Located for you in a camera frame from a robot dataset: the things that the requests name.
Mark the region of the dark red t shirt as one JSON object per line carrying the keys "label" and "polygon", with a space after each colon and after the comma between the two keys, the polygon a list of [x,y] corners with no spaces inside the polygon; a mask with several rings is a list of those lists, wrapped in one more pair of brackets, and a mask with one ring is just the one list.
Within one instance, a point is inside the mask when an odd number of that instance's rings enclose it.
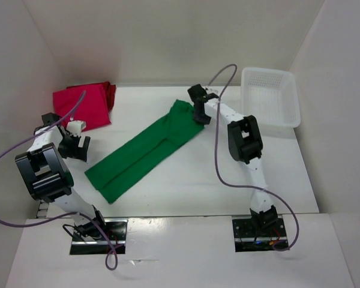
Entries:
{"label": "dark red t shirt", "polygon": [[110,113],[114,107],[114,103],[115,103],[115,92],[116,92],[116,85],[111,84],[110,82],[106,81],[106,82],[98,82],[98,83],[89,83],[89,84],[84,84],[84,85],[73,85],[73,86],[67,86],[67,89],[71,89],[71,88],[76,88],[76,87],[84,87],[84,86],[100,86],[102,87],[104,93],[105,93],[105,101],[106,101],[106,106],[107,106],[107,110]]}

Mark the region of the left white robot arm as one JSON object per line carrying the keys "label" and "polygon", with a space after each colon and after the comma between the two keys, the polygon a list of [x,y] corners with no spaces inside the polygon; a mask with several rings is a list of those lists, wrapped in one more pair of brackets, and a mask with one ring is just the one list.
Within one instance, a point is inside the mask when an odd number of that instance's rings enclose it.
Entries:
{"label": "left white robot arm", "polygon": [[26,152],[15,157],[29,194],[66,213],[72,212],[74,229],[80,239],[104,238],[108,226],[101,212],[74,190],[73,176],[64,162],[66,158],[87,161],[91,138],[81,136],[85,122],[70,121],[63,127],[57,123],[61,117],[55,113],[41,118],[43,124],[34,130],[38,137]]}

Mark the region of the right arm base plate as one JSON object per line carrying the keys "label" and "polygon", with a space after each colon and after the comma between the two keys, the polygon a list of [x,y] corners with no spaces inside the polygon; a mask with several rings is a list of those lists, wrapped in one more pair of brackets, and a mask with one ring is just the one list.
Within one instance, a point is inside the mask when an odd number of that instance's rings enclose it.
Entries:
{"label": "right arm base plate", "polygon": [[282,217],[262,232],[255,230],[249,216],[233,217],[232,227],[236,253],[272,251],[274,248],[284,249],[289,246]]}

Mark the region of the green t shirt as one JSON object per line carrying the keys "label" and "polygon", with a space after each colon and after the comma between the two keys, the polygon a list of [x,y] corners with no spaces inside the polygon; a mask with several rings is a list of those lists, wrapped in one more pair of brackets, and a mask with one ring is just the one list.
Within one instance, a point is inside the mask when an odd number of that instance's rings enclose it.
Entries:
{"label": "green t shirt", "polygon": [[190,103],[176,100],[167,114],[85,171],[85,176],[113,204],[204,129],[193,120],[193,112]]}

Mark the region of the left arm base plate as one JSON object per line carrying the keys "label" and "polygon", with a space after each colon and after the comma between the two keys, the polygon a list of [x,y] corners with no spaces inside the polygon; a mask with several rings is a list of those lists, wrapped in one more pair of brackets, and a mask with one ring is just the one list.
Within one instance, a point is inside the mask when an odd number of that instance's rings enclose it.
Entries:
{"label": "left arm base plate", "polygon": [[[125,254],[128,220],[126,218],[106,218],[105,234],[117,254]],[[70,255],[106,255],[112,252],[104,236],[97,230],[97,237],[82,236],[71,224],[63,225],[71,237]]]}

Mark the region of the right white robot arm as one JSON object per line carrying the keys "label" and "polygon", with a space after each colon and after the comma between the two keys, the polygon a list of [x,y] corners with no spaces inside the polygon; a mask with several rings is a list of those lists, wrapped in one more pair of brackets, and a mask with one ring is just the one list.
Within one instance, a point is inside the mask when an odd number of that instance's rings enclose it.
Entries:
{"label": "right white robot arm", "polygon": [[255,237],[266,235],[277,222],[278,215],[270,195],[265,192],[266,181],[261,161],[263,142],[256,118],[244,116],[220,103],[218,95],[200,84],[190,87],[187,92],[194,107],[194,121],[208,125],[211,119],[215,119],[219,122],[218,128],[227,128],[229,154],[250,180],[251,229]]}

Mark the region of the pink t shirt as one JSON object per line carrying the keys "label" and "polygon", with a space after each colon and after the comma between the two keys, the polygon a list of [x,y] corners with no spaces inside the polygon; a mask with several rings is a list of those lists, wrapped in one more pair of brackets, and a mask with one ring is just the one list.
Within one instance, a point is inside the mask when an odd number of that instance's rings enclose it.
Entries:
{"label": "pink t shirt", "polygon": [[53,93],[53,108],[60,117],[65,116],[78,102],[82,92],[84,99],[76,109],[73,119],[86,122],[85,131],[111,124],[102,87],[84,86],[64,89]]}

